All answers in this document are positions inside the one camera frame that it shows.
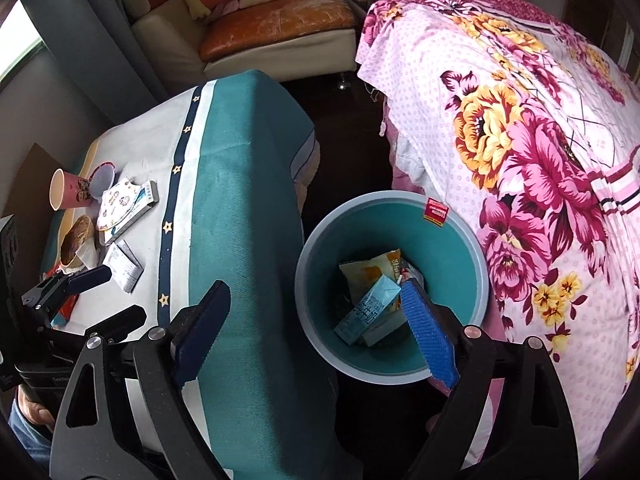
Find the blue sleeve left forearm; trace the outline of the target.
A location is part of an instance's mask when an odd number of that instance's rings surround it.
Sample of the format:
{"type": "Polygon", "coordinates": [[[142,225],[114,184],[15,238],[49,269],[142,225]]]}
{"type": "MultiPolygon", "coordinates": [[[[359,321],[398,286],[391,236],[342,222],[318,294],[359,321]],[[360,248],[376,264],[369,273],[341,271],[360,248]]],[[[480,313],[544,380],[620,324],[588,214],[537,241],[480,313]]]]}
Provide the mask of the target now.
{"type": "Polygon", "coordinates": [[[51,440],[39,431],[40,427],[32,426],[24,419],[17,407],[16,398],[13,400],[8,424],[28,455],[44,471],[49,471],[51,440]]]}

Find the person's left hand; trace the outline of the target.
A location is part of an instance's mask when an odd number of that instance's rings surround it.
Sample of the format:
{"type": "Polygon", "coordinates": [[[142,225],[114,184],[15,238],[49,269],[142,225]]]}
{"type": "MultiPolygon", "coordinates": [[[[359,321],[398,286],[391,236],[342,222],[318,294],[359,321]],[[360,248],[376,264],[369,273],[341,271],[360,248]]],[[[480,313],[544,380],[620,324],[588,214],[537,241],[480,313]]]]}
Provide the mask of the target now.
{"type": "Polygon", "coordinates": [[[24,419],[32,426],[46,427],[49,430],[53,430],[54,417],[43,405],[32,400],[23,385],[20,385],[17,389],[16,403],[24,419]]]}

